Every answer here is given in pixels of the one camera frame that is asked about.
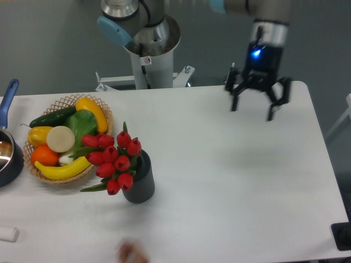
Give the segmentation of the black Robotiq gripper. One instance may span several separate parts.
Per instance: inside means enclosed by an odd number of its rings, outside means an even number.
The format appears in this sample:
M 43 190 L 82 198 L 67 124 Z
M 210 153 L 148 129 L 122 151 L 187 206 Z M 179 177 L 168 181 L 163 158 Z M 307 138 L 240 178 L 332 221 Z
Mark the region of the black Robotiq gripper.
M 283 47 L 275 47 L 268 44 L 250 43 L 247 50 L 245 67 L 242 70 L 242 82 L 234 88 L 236 75 L 229 75 L 225 83 L 225 90 L 233 96 L 231 111 L 237 110 L 239 95 L 246 89 L 254 89 L 266 92 L 271 101 L 267 121 L 272 121 L 274 112 L 290 101 L 291 78 L 283 77 L 277 80 Z M 279 83 L 282 86 L 282 96 L 277 98 L 273 85 Z

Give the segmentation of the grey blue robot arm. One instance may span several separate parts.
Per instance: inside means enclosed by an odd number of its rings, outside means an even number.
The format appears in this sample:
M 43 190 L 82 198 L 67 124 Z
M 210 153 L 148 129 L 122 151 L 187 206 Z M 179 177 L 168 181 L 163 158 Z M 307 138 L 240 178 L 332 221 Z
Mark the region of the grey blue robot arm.
M 279 77 L 291 17 L 291 1 L 209 1 L 217 13 L 246 13 L 254 18 L 244 68 L 232 66 L 225 90 L 236 110 L 239 96 L 257 90 L 270 100 L 267 119 L 271 121 L 289 102 L 291 78 Z M 184 87 L 188 76 L 173 75 L 173 54 L 181 38 L 179 24 L 164 1 L 102 1 L 97 19 L 100 32 L 113 44 L 125 48 L 132 62 L 137 89 Z

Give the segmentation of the blurred human hand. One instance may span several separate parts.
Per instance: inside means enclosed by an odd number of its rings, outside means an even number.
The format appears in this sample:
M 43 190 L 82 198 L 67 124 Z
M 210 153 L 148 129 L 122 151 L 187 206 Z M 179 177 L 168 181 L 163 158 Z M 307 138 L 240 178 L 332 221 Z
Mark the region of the blurred human hand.
M 118 262 L 147 263 L 150 258 L 139 242 L 132 239 L 125 239 L 121 242 L 117 252 Z

